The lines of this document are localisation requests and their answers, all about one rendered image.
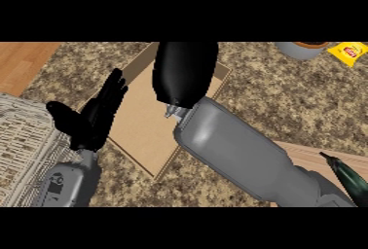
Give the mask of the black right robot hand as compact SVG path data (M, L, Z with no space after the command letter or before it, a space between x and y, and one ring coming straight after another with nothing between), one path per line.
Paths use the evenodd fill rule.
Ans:
M216 42L161 42L152 69L157 100L191 109L207 93L216 69Z

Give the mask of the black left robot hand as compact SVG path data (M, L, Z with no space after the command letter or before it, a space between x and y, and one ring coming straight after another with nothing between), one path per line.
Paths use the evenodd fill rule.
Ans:
M71 149L96 152L107 142L116 114L129 91L123 70L116 68L98 95L89 99L80 112L59 101L46 103L56 129L71 136Z

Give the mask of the flat cardboard box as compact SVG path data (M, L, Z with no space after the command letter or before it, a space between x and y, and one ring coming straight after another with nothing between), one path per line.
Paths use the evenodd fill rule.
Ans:
M108 141L152 178L160 178L181 147L173 130L178 121L166 117L167 104L157 100L152 69L161 42L148 45L123 69L129 92L111 127ZM216 62L210 88L204 96L215 98L225 85L231 69Z

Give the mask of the brown wooden board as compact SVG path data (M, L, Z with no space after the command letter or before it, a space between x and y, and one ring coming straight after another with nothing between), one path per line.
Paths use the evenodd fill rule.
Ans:
M0 92L19 96L61 42L0 42Z

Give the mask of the pale wooden cutting board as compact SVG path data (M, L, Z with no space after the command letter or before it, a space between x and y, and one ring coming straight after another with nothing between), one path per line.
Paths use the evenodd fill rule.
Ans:
M275 141L266 147L263 158L269 160L274 201L281 207L358 207L321 152L339 158L330 151L291 144L284 146Z

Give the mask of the dark green bell pepper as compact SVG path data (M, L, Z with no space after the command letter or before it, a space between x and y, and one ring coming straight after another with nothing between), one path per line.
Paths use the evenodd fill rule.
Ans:
M368 182L337 157L324 152L319 155L327 160L353 203L358 207L368 207Z

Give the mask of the white woven basket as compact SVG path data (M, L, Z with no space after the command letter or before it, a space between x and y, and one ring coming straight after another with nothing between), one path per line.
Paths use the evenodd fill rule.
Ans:
M0 207L30 206L48 169L73 160L46 105L0 93Z

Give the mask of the grey pot with brown rim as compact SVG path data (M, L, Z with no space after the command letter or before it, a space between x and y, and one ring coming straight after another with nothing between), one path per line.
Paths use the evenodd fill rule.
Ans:
M327 48L327 42L277 42L281 52L294 59L312 59Z

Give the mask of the yellow chip bag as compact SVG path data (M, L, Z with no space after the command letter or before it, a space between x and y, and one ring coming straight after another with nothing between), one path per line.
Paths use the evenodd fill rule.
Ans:
M342 42L328 49L328 53L352 67L356 59L368 53L368 46L362 42Z

